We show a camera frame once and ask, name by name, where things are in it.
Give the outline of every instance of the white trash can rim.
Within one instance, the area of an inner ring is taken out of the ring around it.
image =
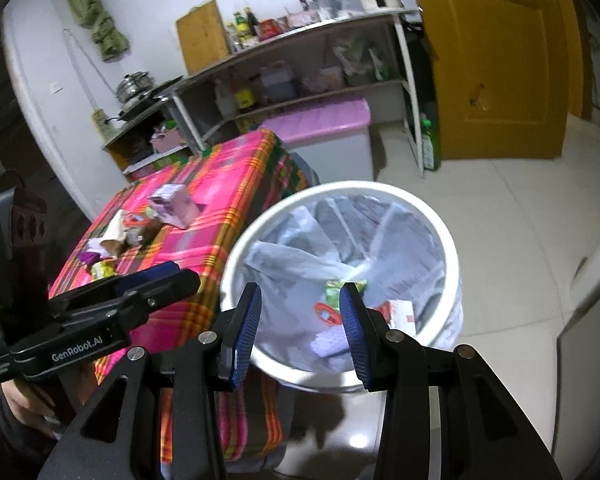
[[[267,209],[244,231],[229,254],[220,283],[220,310],[224,312],[235,308],[239,298],[234,296],[232,284],[251,243],[266,234],[272,222],[281,215],[289,213],[298,206],[333,195],[363,195],[388,202],[405,203],[422,214],[420,220],[427,224],[427,228],[439,238],[446,268],[445,286],[435,311],[416,336],[416,340],[421,345],[431,345],[443,329],[458,293],[460,271],[456,245],[445,223],[429,205],[407,191],[379,182],[347,180],[322,184],[295,193]],[[339,374],[298,370],[277,362],[257,346],[254,346],[251,351],[251,363],[267,375],[300,390],[350,392],[362,387],[355,370]]]

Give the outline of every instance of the black sleeve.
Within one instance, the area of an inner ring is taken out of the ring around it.
[[[20,423],[0,393],[0,480],[35,479],[56,441]]]

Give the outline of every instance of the pink storage bin lid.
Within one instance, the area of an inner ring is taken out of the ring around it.
[[[371,111],[364,98],[329,102],[267,119],[261,128],[285,142],[298,142],[347,130],[368,128]]]

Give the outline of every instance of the trash bag liner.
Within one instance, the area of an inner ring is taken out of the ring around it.
[[[256,346],[276,361],[309,372],[353,370],[350,354],[321,358],[310,344],[329,329],[314,312],[327,280],[366,280],[363,300],[413,303],[416,332],[438,305],[445,261],[437,238],[403,203],[362,194],[325,196],[276,219],[252,242],[234,280],[262,289]],[[461,287],[444,328],[431,346],[452,348],[462,328]]]

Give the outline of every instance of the metal screw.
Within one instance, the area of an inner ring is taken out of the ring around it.
[[[126,353],[126,356],[132,361],[138,361],[138,359],[144,356],[144,348],[141,346],[134,346],[129,349],[129,352]]]
[[[475,349],[469,345],[460,345],[458,347],[458,355],[465,359],[473,359],[475,357]]]
[[[200,341],[203,345],[208,345],[218,339],[218,334],[211,330],[207,330],[198,336],[198,341]]]
[[[399,343],[404,340],[404,334],[402,332],[400,332],[399,330],[395,330],[393,328],[391,330],[389,330],[384,335],[384,337],[387,338],[387,340],[391,341],[392,343]]]

